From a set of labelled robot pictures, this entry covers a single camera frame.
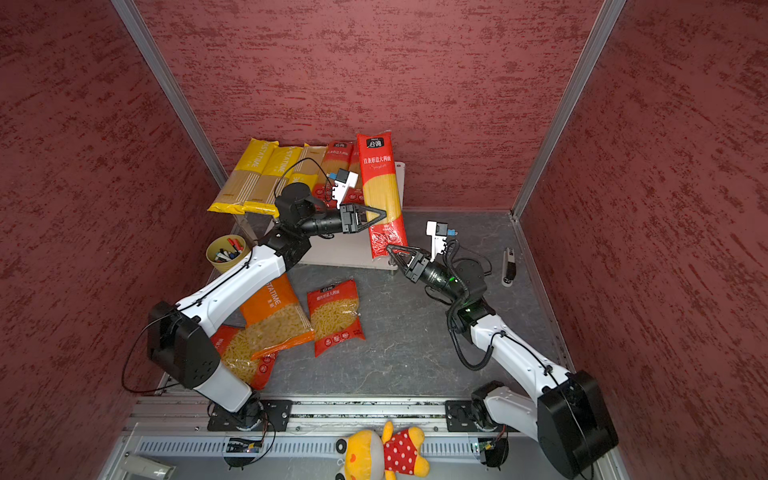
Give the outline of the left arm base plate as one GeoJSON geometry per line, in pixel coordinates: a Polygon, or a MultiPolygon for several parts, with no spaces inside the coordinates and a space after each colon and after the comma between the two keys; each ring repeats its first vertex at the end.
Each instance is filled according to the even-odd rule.
{"type": "Polygon", "coordinates": [[[210,432],[257,432],[271,428],[284,432],[294,402],[291,400],[249,399],[236,412],[229,412],[222,406],[209,404],[207,430],[210,432]]]}

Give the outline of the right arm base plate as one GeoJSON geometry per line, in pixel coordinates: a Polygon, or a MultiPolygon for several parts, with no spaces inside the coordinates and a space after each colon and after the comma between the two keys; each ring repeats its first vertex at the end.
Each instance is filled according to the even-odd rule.
{"type": "Polygon", "coordinates": [[[449,432],[480,432],[480,411],[472,400],[447,400],[445,406],[446,427],[449,432]]]}

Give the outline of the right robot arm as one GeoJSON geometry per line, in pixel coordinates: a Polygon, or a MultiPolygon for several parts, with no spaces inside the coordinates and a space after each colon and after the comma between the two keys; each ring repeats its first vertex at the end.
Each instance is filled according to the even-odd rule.
{"type": "Polygon", "coordinates": [[[406,278],[447,302],[447,330],[462,365],[479,371],[496,362],[522,388],[520,394],[499,382],[479,388],[479,426],[508,426],[532,438],[567,479],[594,478],[598,461],[619,443],[597,380],[558,365],[516,334],[485,299],[483,266],[457,258],[458,249],[449,242],[441,259],[402,245],[390,244],[387,252],[406,278]]]}

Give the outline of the yellow spaghetti pack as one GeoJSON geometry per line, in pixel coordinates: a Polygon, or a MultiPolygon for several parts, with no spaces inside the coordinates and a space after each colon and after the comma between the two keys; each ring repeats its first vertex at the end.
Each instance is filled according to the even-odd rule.
{"type": "Polygon", "coordinates": [[[275,199],[288,179],[290,167],[299,160],[301,153],[302,147],[280,147],[276,142],[257,141],[248,147],[238,168],[257,174],[258,179],[251,182],[252,189],[243,206],[245,212],[279,215],[275,199]]]}
{"type": "Polygon", "coordinates": [[[321,169],[321,164],[326,151],[326,146],[305,145],[302,147],[299,158],[291,162],[291,164],[297,163],[297,165],[293,166],[286,175],[288,183],[303,183],[311,191],[317,185],[323,184],[325,182],[325,174],[321,169]]]}
{"type": "Polygon", "coordinates": [[[251,139],[208,210],[215,213],[244,215],[245,204],[250,195],[255,192],[258,180],[278,147],[278,141],[251,139]]]}

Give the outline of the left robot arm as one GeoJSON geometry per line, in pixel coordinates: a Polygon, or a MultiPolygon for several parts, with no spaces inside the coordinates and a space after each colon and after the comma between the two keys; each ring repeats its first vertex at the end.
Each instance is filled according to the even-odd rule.
{"type": "Polygon", "coordinates": [[[177,304],[160,302],[142,330],[147,357],[172,379],[229,414],[256,418],[257,395],[222,363],[212,336],[246,300],[299,263],[310,238],[356,234],[383,221],[383,209],[355,203],[329,208],[303,183],[275,199],[277,223],[227,272],[177,304]]]}

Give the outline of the red spaghetti pack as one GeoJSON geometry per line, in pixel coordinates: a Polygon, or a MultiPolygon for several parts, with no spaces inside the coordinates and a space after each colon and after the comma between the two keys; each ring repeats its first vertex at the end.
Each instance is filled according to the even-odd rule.
{"type": "Polygon", "coordinates": [[[313,189],[313,195],[328,205],[333,203],[332,188],[335,175],[340,169],[348,170],[351,164],[353,143],[346,140],[335,140],[327,145],[326,152],[320,162],[322,172],[313,189]]]}
{"type": "Polygon", "coordinates": [[[389,244],[408,245],[391,133],[358,134],[356,140],[365,205],[386,212],[384,219],[368,228],[372,257],[383,257],[389,244]]]}
{"type": "Polygon", "coordinates": [[[362,191],[363,181],[362,181],[362,174],[361,174],[359,149],[357,144],[354,144],[353,151],[350,156],[349,172],[355,173],[357,175],[357,181],[354,187],[350,187],[347,190],[347,193],[345,196],[345,203],[363,204],[364,203],[363,191],[362,191]]]}

